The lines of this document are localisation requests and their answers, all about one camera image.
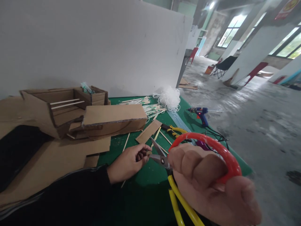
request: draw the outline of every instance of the right hand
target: right hand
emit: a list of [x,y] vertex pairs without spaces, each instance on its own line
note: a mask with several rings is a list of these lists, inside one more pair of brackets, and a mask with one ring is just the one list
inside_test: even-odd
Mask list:
[[191,144],[180,144],[170,150],[168,161],[182,196],[204,217],[221,226],[257,225],[261,222],[252,181],[235,176],[225,185],[215,183],[227,173],[227,167],[213,152]]

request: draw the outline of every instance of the fire extinguisher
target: fire extinguisher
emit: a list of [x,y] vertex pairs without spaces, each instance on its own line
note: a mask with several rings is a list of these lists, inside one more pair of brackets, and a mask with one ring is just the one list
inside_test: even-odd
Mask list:
[[217,62],[217,64],[221,63],[222,60],[223,60],[223,58],[220,58],[219,61]]

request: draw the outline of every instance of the blue glue gun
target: blue glue gun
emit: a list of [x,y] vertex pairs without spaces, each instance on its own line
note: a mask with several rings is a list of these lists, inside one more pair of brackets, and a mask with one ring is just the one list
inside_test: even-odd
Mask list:
[[205,114],[208,113],[208,108],[188,108],[187,111],[190,111],[192,113],[197,114],[197,118],[201,119],[202,121],[202,126],[203,127],[208,127],[208,122],[205,117]]

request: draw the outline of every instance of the hand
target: hand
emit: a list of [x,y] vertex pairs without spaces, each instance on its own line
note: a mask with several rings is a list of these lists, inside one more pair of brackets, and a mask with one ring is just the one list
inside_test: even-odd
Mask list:
[[110,183],[122,182],[138,173],[148,162],[147,151],[151,151],[151,148],[146,144],[138,144],[125,149],[107,169]]
[[215,180],[227,173],[223,160],[210,151],[180,144],[168,156],[178,188],[189,205],[221,226],[257,225],[261,211],[254,184],[235,176],[226,185]]

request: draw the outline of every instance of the white foam board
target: white foam board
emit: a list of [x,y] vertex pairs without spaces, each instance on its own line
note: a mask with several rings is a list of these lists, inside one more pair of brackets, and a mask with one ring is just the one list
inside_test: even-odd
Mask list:
[[175,87],[192,18],[139,0],[3,1],[0,97],[79,86],[110,97]]

